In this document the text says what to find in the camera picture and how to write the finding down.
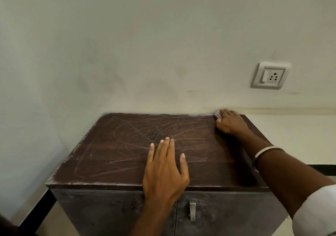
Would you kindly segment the person's left hand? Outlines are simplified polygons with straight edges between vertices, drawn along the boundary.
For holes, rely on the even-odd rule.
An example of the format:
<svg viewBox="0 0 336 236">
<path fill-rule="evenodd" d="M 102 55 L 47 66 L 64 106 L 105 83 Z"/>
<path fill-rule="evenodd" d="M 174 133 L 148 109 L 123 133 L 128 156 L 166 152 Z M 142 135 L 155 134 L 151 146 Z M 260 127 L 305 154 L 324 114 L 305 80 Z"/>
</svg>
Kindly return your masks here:
<svg viewBox="0 0 336 236">
<path fill-rule="evenodd" d="M 170 138 L 170 145 L 167 152 L 167 163 L 161 162 L 161 143 L 155 147 L 153 161 L 145 166 L 142 187 L 145 200 L 162 199 L 178 200 L 183 191 L 189 185 L 184 182 L 180 175 L 175 160 L 175 141 Z"/>
</svg>

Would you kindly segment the person's right hand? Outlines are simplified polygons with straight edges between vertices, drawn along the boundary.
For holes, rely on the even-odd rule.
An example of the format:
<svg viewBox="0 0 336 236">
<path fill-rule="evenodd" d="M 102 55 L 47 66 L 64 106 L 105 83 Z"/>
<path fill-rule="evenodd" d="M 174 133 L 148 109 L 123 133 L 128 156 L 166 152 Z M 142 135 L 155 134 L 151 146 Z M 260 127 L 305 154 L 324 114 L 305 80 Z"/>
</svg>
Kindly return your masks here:
<svg viewBox="0 0 336 236">
<path fill-rule="evenodd" d="M 216 128 L 225 134 L 233 135 L 235 137 L 250 131 L 248 125 L 241 116 L 240 123 L 238 124 L 216 124 Z"/>
</svg>

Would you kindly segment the person's left forearm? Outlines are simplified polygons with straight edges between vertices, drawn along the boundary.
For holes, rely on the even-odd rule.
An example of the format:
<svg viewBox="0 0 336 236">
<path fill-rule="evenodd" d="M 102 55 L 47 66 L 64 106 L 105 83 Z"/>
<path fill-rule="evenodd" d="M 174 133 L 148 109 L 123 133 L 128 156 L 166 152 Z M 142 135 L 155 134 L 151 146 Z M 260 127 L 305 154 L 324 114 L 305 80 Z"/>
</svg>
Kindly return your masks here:
<svg viewBox="0 0 336 236">
<path fill-rule="evenodd" d="M 174 203 L 174 200 L 146 200 L 128 236 L 160 236 Z"/>
</svg>

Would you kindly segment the person's right forearm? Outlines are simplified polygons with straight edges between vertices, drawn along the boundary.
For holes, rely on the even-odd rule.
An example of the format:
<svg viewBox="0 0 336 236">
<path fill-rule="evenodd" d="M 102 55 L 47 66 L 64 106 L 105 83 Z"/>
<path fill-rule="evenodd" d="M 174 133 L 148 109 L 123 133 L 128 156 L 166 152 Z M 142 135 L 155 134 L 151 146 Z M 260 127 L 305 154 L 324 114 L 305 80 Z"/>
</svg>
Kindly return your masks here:
<svg viewBox="0 0 336 236">
<path fill-rule="evenodd" d="M 327 176 L 278 148 L 259 155 L 255 168 L 291 218 L 311 194 L 322 187 L 336 185 Z"/>
</svg>

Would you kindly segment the dark brown wooden cabinet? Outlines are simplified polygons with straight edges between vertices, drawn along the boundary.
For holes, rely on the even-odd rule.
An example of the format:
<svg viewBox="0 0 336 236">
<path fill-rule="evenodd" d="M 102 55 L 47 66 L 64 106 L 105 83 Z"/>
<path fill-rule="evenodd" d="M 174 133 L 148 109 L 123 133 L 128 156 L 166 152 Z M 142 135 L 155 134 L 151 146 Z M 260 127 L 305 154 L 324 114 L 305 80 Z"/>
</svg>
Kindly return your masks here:
<svg viewBox="0 0 336 236">
<path fill-rule="evenodd" d="M 271 192 L 238 141 L 216 129 L 212 115 L 102 115 L 46 185 L 52 189 L 142 191 L 151 143 L 175 140 L 186 155 L 187 191 Z M 175 236 L 177 202 L 162 236 Z"/>
</svg>

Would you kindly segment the white bangle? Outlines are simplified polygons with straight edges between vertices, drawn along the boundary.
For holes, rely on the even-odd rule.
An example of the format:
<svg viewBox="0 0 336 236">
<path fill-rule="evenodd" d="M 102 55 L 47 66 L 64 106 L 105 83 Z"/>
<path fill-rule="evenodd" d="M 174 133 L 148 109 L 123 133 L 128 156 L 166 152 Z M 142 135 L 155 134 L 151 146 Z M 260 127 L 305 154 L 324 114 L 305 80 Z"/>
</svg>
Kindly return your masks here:
<svg viewBox="0 0 336 236">
<path fill-rule="evenodd" d="M 273 150 L 273 149 L 277 149 L 277 150 L 281 150 L 283 152 L 285 152 L 283 149 L 277 147 L 277 146 L 269 146 L 269 147 L 266 147 L 264 149 L 261 149 L 258 153 L 255 154 L 255 156 L 253 157 L 252 159 L 252 165 L 253 165 L 253 168 L 254 170 L 259 173 L 258 169 L 257 169 L 257 160 L 258 158 L 265 152 L 267 151 L 270 151 L 270 150 Z"/>
</svg>

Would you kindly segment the white sleeve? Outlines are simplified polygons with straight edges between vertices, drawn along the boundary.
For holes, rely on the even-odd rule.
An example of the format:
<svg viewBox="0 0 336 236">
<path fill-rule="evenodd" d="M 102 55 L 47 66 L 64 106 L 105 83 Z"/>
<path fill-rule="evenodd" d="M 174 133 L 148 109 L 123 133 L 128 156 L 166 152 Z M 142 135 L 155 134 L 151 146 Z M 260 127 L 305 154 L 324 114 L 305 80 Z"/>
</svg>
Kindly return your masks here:
<svg viewBox="0 0 336 236">
<path fill-rule="evenodd" d="M 308 196 L 292 219 L 294 236 L 336 236 L 336 184 Z"/>
</svg>

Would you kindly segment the white wall socket switch plate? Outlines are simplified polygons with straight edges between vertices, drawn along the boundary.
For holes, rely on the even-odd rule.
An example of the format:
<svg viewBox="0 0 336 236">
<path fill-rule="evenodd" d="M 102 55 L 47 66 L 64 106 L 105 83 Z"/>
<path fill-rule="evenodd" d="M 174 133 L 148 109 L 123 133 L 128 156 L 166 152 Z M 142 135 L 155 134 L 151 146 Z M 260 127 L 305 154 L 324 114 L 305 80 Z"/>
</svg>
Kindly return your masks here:
<svg viewBox="0 0 336 236">
<path fill-rule="evenodd" d="M 292 68 L 289 62 L 260 61 L 255 69 L 250 88 L 280 90 Z"/>
</svg>

